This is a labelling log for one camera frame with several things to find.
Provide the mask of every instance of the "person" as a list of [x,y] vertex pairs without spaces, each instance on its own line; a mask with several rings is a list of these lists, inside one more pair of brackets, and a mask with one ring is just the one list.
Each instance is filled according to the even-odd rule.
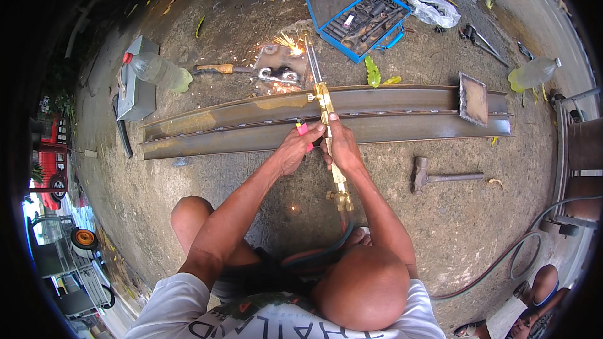
[[[286,273],[244,236],[266,193],[301,164],[325,130],[293,128],[274,153],[213,209],[200,197],[181,199],[171,223],[186,254],[178,273],[155,286],[126,338],[444,338],[418,280],[411,238],[362,161],[350,129],[330,113],[333,158],[354,184],[368,230],[318,283]],[[222,305],[207,311],[210,290]]]
[[[505,335],[505,339],[538,339],[551,324],[556,306],[567,296],[568,288],[559,289],[559,275],[552,264],[541,267],[530,293],[522,298],[528,306]],[[490,339],[486,320],[469,323],[454,332],[459,338]]]

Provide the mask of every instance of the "plastic bottle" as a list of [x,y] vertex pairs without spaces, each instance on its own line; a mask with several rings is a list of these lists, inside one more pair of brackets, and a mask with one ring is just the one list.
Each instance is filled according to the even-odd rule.
[[537,57],[523,67],[511,71],[507,80],[511,83],[511,89],[515,92],[523,92],[526,89],[539,87],[540,84],[548,82],[553,77],[557,67],[561,67],[562,62],[558,57],[549,59],[547,57]]
[[177,93],[186,92],[192,82],[191,73],[185,68],[180,68],[154,53],[140,53],[138,55],[126,53],[124,63],[132,67],[134,74],[139,79],[161,88],[171,89]]

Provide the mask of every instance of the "white t-shirt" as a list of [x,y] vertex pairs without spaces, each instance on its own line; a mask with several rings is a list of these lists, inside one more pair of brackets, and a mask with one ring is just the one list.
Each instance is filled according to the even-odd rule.
[[209,312],[208,301],[205,283],[192,274],[177,273],[161,280],[125,338],[445,338],[425,286],[417,279],[410,281],[402,316],[389,328],[370,332],[340,327],[318,315],[308,299],[291,293],[257,294]]

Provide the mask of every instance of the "socket set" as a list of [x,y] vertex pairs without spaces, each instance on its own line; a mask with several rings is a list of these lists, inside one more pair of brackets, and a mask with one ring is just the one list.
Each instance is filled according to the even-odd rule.
[[372,49],[393,47],[404,35],[402,23],[411,12],[400,0],[306,0],[306,4],[321,38],[356,63]]

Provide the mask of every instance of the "concrete ground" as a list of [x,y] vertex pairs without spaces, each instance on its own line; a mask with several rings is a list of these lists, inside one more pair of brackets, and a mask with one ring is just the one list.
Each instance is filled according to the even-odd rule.
[[[269,153],[142,161],[139,125],[199,106],[243,99],[254,91],[255,81],[233,74],[195,77],[183,94],[158,89],[155,113],[142,122],[127,123],[135,156],[126,159],[107,104],[124,50],[143,34],[160,45],[162,56],[181,67],[233,62],[235,57],[234,64],[247,64],[258,42],[281,30],[294,35],[312,27],[304,0],[176,0],[162,15],[170,1],[151,0],[145,5],[147,0],[124,0],[124,15],[107,25],[98,53],[83,69],[73,138],[76,150],[98,151],[96,159],[76,155],[79,180],[107,236],[150,288],[184,261],[170,227],[170,211],[178,199],[200,195],[217,207]],[[554,0],[494,0],[492,9],[486,8],[486,0],[454,1],[462,15],[459,26],[473,23],[515,68],[527,61],[517,41],[537,56],[560,57],[563,67],[547,90],[557,88],[569,95],[591,88],[581,46]],[[134,4],[137,9],[126,17]],[[200,36],[195,38],[204,15]],[[383,79],[400,75],[402,83],[456,85],[461,70],[485,82],[488,89],[509,93],[509,111],[515,113],[515,136],[498,139],[494,145],[492,139],[459,139],[360,146],[375,183],[411,234],[421,280],[431,294],[438,295],[480,275],[550,204],[556,130],[552,110],[542,96],[534,104],[528,94],[523,108],[520,95],[509,88],[510,69],[460,40],[458,26],[436,34],[433,26],[414,17],[405,26],[415,32],[407,32],[384,54],[371,52]],[[329,85],[366,81],[364,64],[354,64],[321,40],[317,52]],[[430,158],[433,172],[483,171],[486,178],[429,185],[424,195],[413,196],[410,175],[417,155]],[[503,187],[487,184],[489,178],[501,180]],[[298,171],[268,193],[247,240],[276,257],[333,243],[340,236],[339,218],[323,198],[331,185],[320,153],[311,152]],[[358,222],[366,222],[357,198],[355,202]],[[543,238],[538,264],[565,267],[577,240],[558,234],[543,234]],[[520,268],[531,255],[526,250],[520,256],[524,260]],[[493,317],[519,282],[511,281],[508,272],[507,261],[470,293],[433,304],[448,336],[460,324]],[[520,308],[512,307],[505,317],[497,315],[493,336],[506,332]]]

